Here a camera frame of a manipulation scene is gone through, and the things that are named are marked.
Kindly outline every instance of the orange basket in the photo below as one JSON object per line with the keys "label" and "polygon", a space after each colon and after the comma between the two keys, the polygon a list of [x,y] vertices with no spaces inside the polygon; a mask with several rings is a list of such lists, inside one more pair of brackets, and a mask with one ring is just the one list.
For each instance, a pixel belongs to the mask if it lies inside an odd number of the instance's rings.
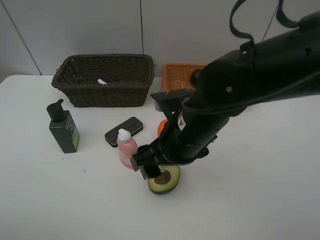
{"label": "orange basket", "polygon": [[206,64],[168,63],[162,68],[162,91],[193,89],[190,77],[194,70],[203,69]]}

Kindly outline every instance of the white wall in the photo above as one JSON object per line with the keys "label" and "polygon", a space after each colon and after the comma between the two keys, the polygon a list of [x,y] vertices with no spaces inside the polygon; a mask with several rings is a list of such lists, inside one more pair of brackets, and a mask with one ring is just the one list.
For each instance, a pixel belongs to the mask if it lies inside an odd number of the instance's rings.
{"label": "white wall", "polygon": [[[209,63],[245,40],[229,30],[237,0],[3,0],[39,70],[53,75],[74,54],[151,55],[156,76],[165,63]],[[262,40],[278,0],[248,0],[234,16],[235,26]],[[318,0],[285,0],[289,18],[320,10]],[[0,6],[0,79],[39,74],[23,42]],[[274,18],[266,38],[287,31]]]}
{"label": "white wall", "polygon": [[75,54],[142,53],[139,0],[4,0],[43,75]]}
{"label": "white wall", "polygon": [[[144,53],[157,64],[210,63],[248,41],[232,35],[230,12],[236,0],[142,0]],[[260,42],[277,0],[246,1],[233,17],[234,25]]]}
{"label": "white wall", "polygon": [[0,3],[0,83],[15,74],[38,75],[39,72]]}

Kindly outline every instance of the black cable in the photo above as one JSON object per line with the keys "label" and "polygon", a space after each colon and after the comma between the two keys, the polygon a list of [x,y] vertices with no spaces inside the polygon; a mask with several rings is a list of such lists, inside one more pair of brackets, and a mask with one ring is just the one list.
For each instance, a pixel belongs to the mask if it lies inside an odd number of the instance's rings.
{"label": "black cable", "polygon": [[235,3],[235,5],[233,6],[231,14],[230,14],[229,27],[230,27],[230,31],[232,32],[232,34],[235,35],[236,37],[242,38],[242,39],[250,39],[250,41],[252,43],[254,43],[254,37],[249,33],[241,32],[241,31],[237,30],[234,26],[233,21],[232,21],[232,18],[234,16],[235,12],[241,6],[241,4],[243,4],[245,1],[246,0],[238,0]]}
{"label": "black cable", "polygon": [[279,0],[279,7],[276,11],[276,19],[279,21],[280,24],[285,26],[286,28],[294,29],[299,26],[297,21],[292,21],[285,15],[283,11],[284,0]]}
{"label": "black cable", "polygon": [[302,78],[288,86],[285,86],[283,88],[280,88],[279,90],[276,90],[272,93],[269,93],[264,96],[256,97],[254,99],[250,100],[245,100],[237,103],[232,103],[224,106],[216,106],[216,107],[209,107],[209,108],[194,108],[194,107],[189,107],[185,103],[182,104],[182,109],[190,112],[190,113],[195,113],[195,114],[200,114],[200,115],[210,115],[210,114],[221,114],[223,112],[230,112],[232,110],[240,109],[240,108],[246,108],[251,105],[259,104],[262,102],[269,101],[271,99],[274,99],[282,94],[285,94],[287,92],[293,91],[297,88],[300,88],[302,85],[308,84],[309,82],[312,81],[318,81],[320,78],[320,71],[317,71],[315,73],[312,73],[305,78]]}

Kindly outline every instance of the avocado half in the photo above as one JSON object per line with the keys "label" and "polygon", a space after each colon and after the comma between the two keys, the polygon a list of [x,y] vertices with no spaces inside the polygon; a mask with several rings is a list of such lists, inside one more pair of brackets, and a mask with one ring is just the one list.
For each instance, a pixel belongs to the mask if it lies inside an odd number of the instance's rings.
{"label": "avocado half", "polygon": [[179,166],[160,166],[161,175],[148,179],[148,186],[154,194],[166,194],[178,185],[180,180]]}

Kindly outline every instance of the wicker basket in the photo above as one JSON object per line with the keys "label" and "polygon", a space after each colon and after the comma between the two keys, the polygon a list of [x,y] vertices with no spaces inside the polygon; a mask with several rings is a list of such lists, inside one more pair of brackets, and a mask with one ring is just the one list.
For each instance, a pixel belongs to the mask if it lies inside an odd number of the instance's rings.
{"label": "wicker basket", "polygon": [[137,107],[145,103],[153,79],[154,62],[148,55],[74,55],[57,70],[52,86],[75,107]]}
{"label": "wicker basket", "polygon": [[203,69],[206,64],[168,63],[162,68],[162,91],[192,89],[190,77],[194,70]]}

